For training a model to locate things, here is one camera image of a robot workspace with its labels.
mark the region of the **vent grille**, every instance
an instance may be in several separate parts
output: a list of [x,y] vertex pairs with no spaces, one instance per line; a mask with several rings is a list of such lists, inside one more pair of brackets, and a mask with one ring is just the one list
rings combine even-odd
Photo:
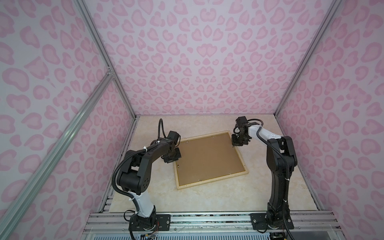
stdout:
[[[93,240],[131,240],[126,234],[96,234]],[[159,233],[155,240],[271,240],[269,233]]]

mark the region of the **wooden frame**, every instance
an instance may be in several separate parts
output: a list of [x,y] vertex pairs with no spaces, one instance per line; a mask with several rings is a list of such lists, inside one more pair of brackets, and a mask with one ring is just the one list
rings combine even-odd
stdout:
[[[180,142],[185,142],[185,141],[189,141],[189,140],[194,140],[194,139],[199,139],[199,138],[204,138],[204,137],[210,137],[210,136],[215,136],[215,135],[221,135],[223,133],[227,133],[229,135],[229,137],[231,138],[231,132],[230,131],[222,131],[222,132],[215,132],[215,133],[211,133],[211,134],[205,134],[205,135],[200,135],[200,136],[196,136],[196,137],[189,137],[189,138],[181,139]],[[237,172],[237,173],[234,173],[234,174],[229,174],[229,175],[225,175],[225,176],[221,176],[221,177],[215,177],[215,178],[212,178],[212,179],[207,179],[207,180],[204,180],[204,181],[194,182],[194,183],[190,183],[190,184],[186,184],[186,185],[181,185],[180,186],[179,185],[179,177],[178,177],[178,174],[177,174],[177,161],[176,161],[176,162],[174,162],[173,166],[174,166],[174,171],[175,171],[175,179],[176,179],[176,188],[177,188],[177,190],[185,189],[185,188],[188,188],[188,187],[193,187],[193,186],[197,186],[197,185],[207,184],[207,183],[210,183],[210,182],[216,182],[216,181],[219,181],[219,180],[228,179],[228,178],[232,178],[232,177],[237,177],[237,176],[248,174],[249,173],[248,168],[247,168],[247,166],[244,163],[243,157],[242,157],[238,147],[235,146],[234,148],[235,148],[236,153],[237,153],[237,155],[238,155],[238,157],[239,157],[239,159],[241,161],[242,166],[244,167],[244,171],[243,172]]]

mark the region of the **beige marble surface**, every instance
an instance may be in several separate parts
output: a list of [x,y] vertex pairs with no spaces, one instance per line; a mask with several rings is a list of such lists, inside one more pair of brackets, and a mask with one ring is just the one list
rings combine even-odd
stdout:
[[[164,131],[182,138],[230,130],[237,116],[163,116]],[[248,115],[264,121],[269,131],[281,134],[273,115]],[[160,117],[140,117],[129,149],[142,149],[157,138]],[[266,146],[256,139],[239,147],[249,174],[176,190],[173,164],[162,159],[152,165],[148,192],[157,212],[265,211],[271,195],[271,171],[266,164]],[[291,177],[288,202],[291,210],[317,210],[304,179],[296,167]],[[115,193],[109,212],[135,209],[129,197]]]

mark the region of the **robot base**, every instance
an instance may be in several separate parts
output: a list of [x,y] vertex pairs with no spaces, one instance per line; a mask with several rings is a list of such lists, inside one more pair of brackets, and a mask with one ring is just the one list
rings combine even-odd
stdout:
[[[141,222],[141,220],[143,220],[143,219],[140,219],[140,217],[137,215],[134,215],[131,217],[131,219],[129,220],[129,224],[130,224],[132,231],[144,232],[144,231],[154,231],[155,230],[155,229],[144,228],[145,224],[143,224]],[[157,229],[158,231],[169,231],[169,226],[170,226],[170,215],[169,214],[156,214],[155,222],[159,222],[159,227]]]
[[[264,231],[265,229],[272,230],[272,228],[270,228],[267,225],[267,222],[265,220],[265,215],[266,214],[250,214],[253,230],[260,230],[260,231]],[[291,216],[289,216],[289,218],[287,219],[287,226],[288,226],[288,229],[295,228],[293,226]]]

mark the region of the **pink leopard print wall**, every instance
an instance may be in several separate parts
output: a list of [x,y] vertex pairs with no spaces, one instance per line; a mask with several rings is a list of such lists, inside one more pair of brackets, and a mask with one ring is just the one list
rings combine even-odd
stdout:
[[278,118],[349,240],[384,235],[383,12],[346,1]]
[[136,114],[273,113],[331,0],[87,0]]
[[10,240],[79,239],[108,186],[130,123],[110,83]]
[[71,0],[0,3],[0,217],[106,73]]

